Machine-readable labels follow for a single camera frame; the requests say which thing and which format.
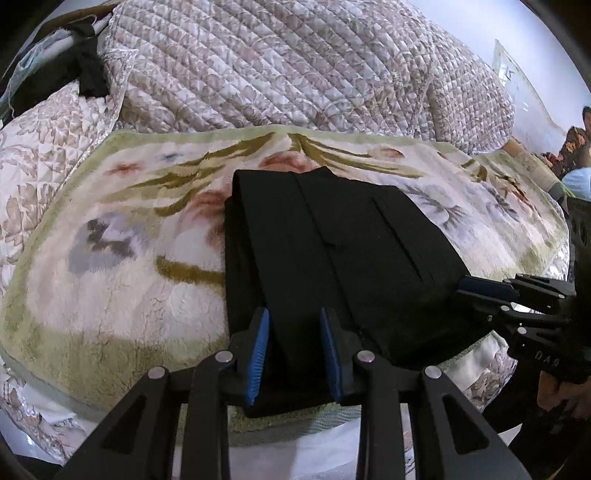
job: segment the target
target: floral towel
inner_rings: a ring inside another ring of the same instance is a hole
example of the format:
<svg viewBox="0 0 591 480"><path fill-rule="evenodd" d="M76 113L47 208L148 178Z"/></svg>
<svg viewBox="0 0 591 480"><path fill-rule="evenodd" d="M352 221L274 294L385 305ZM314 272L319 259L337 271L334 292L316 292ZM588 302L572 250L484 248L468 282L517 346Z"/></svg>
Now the floral towel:
<svg viewBox="0 0 591 480"><path fill-rule="evenodd" d="M153 365L193 365L224 347L223 205L233 172L319 166L398 186L474 275L541 274L567 239L560 208L503 152L470 158L449 144L282 126L116 132L31 235L0 317L2 358L96 418ZM488 363L506 348L491 336L481 343ZM466 388L482 372L454 380Z"/></svg>

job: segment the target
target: blue gripper pad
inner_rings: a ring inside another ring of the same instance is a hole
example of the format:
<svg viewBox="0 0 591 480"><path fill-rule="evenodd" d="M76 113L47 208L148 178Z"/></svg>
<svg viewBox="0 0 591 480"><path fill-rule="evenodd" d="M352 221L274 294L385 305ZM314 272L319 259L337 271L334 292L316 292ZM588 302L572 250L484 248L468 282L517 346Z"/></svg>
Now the blue gripper pad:
<svg viewBox="0 0 591 480"><path fill-rule="evenodd" d="M485 278L464 277L458 282L457 289L507 302L517 302L519 298L519 294L510 283L501 283Z"/></svg>
<svg viewBox="0 0 591 480"><path fill-rule="evenodd" d="M246 389L244 398L249 407L254 405L261 390L262 369L265 364L265 355L267 354L270 323L269 310L264 309L261 314L255 342L252 346L251 361L246 369Z"/></svg>
<svg viewBox="0 0 591 480"><path fill-rule="evenodd" d="M324 347L324 363L326 364L326 379L330 395L336 402L339 402L343 398L343 375L335 339L325 309L320 311L320 338Z"/></svg>

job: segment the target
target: hand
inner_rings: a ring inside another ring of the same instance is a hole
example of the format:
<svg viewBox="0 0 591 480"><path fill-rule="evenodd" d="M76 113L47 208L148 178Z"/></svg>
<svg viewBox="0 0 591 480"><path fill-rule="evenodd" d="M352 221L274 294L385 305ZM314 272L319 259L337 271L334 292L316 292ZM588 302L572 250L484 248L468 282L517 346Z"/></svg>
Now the hand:
<svg viewBox="0 0 591 480"><path fill-rule="evenodd" d="M559 382L552 375L540 372L538 383L538 406L550 411L564 400L573 400L573 417L588 419L591 417L591 379L584 384L575 385Z"/></svg>

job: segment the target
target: folded black clothing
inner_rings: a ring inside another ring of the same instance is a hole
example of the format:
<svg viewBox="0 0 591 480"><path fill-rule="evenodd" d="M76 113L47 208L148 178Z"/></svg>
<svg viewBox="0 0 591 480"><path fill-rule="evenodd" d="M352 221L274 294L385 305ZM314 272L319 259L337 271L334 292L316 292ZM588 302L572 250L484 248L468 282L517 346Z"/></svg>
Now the folded black clothing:
<svg viewBox="0 0 591 480"><path fill-rule="evenodd" d="M96 54L97 37L84 40L60 53L54 60L28 76L11 97L18 116L73 80L80 80L80 95L104 97L109 94L103 61Z"/></svg>
<svg viewBox="0 0 591 480"><path fill-rule="evenodd" d="M445 361L488 332L449 307L469 272L394 186L343 179L328 168L239 170L225 226L230 334L248 328L256 307L271 315L261 396L291 383L318 389L320 402L322 307L334 308L364 348L404 368Z"/></svg>

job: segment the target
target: light blue cloth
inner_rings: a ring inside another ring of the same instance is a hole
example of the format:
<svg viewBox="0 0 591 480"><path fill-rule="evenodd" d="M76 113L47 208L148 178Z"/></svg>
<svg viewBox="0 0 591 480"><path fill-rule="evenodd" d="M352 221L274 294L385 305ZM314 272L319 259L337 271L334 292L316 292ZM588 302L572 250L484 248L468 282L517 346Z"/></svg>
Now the light blue cloth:
<svg viewBox="0 0 591 480"><path fill-rule="evenodd" d="M59 28L52 34L46 36L43 40L35 44L35 46L29 50L26 55L21 58L21 61L18 62L17 66L8 81L6 90L2 97L0 97L0 118L6 118L7 112L9 111L10 107L10 98L14 93L18 90L18 88L22 85L25 79L36 72L42 65L44 65L47 61L51 60L47 58L45 55L46 50L51 47L54 43L64 40L65 38L71 37L72 33Z"/></svg>
<svg viewBox="0 0 591 480"><path fill-rule="evenodd" d="M562 183L577 198L591 202L591 167L577 168L568 172L562 178Z"/></svg>

